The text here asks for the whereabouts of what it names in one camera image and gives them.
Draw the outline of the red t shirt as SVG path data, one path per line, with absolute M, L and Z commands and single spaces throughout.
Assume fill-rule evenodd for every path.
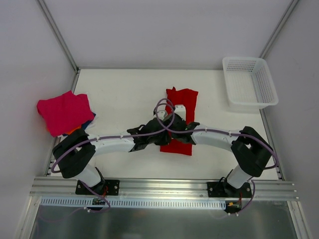
M 176 90 L 176 88 L 173 87 L 172 89 L 166 89 L 166 95 L 174 106 L 183 105 L 186 108 L 186 123 L 190 123 L 195 120 L 198 91 L 191 89 Z M 183 144 L 172 139 L 169 145 L 160 147 L 160 152 L 192 156 L 192 145 Z

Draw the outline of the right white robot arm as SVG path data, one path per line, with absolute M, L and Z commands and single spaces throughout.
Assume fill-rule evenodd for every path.
M 264 170 L 272 169 L 268 162 L 273 149 L 252 128 L 245 126 L 238 131 L 225 131 L 206 127 L 198 122 L 186 123 L 181 116 L 169 114 L 163 119 L 172 138 L 184 144 L 209 145 L 232 152 L 237 166 L 226 176 L 218 191 L 236 197 L 241 187 L 251 178 L 260 177 Z

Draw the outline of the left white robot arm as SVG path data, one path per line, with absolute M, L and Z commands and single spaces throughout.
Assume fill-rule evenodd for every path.
M 157 119 L 152 119 L 146 125 L 100 138 L 77 129 L 55 146 L 52 153 L 63 178 L 75 178 L 92 194 L 101 195 L 106 191 L 107 183 L 100 170 L 89 164 L 93 157 L 113 152 L 135 152 L 149 144 L 162 146 L 170 142 L 170 133 Z

